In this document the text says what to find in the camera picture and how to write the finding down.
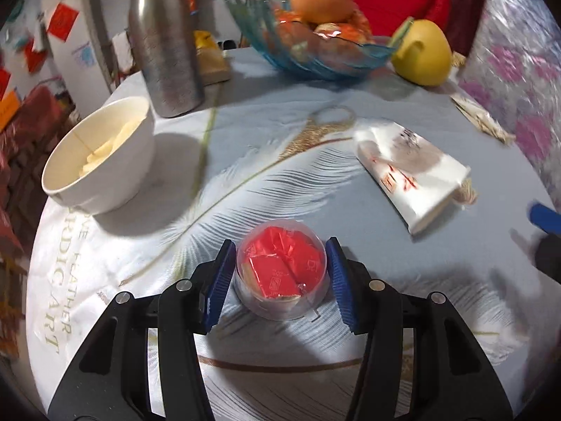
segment screw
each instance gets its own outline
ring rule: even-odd
[[[176,284],[176,288],[177,291],[189,291],[191,288],[193,288],[193,284],[190,280],[187,279],[179,280]]]
[[[130,298],[131,295],[126,291],[123,291],[122,293],[119,293],[117,296],[115,296],[115,300],[117,301],[117,303],[126,303],[130,300]]]
[[[431,300],[434,303],[445,303],[446,302],[446,296],[444,296],[442,293],[432,293],[430,295]]]
[[[368,284],[372,291],[384,291],[385,283],[382,280],[371,280]]]

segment blue glass bowl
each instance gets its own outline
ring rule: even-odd
[[[374,44],[324,39],[300,22],[277,24],[267,0],[224,0],[240,32],[267,61],[299,78],[340,81],[361,78],[384,66],[399,49],[413,20],[394,36],[375,36]]]

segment tablecloth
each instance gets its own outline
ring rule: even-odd
[[[239,242],[257,223],[291,217],[323,240],[337,236],[350,258],[402,292],[447,294],[519,411],[561,325],[561,287],[532,266],[540,233],[526,218],[531,201],[551,200],[520,149],[479,133],[442,89],[385,68],[343,87],[295,81],[252,49],[230,56],[232,80],[207,87],[201,109],[156,118],[154,164],[129,203],[91,217],[47,202],[27,286],[27,342],[45,407],[117,292],[161,292],[213,259],[223,239]],[[131,95],[147,96],[138,74],[110,101]],[[354,157],[354,128],[378,118],[470,166],[477,202],[451,205],[412,238]],[[313,323],[272,322],[229,291],[218,325],[196,337],[217,419],[344,418],[365,338],[349,333],[331,293],[318,311]],[[156,342],[151,331],[152,410],[162,414]],[[407,411],[405,397],[397,411]]]

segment blue handle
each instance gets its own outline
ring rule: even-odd
[[[537,202],[531,206],[528,218],[533,225],[546,233],[561,235],[561,215],[542,203]]]

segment floral fabric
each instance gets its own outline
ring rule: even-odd
[[[459,85],[524,152],[561,211],[561,29],[542,0],[486,0]]]

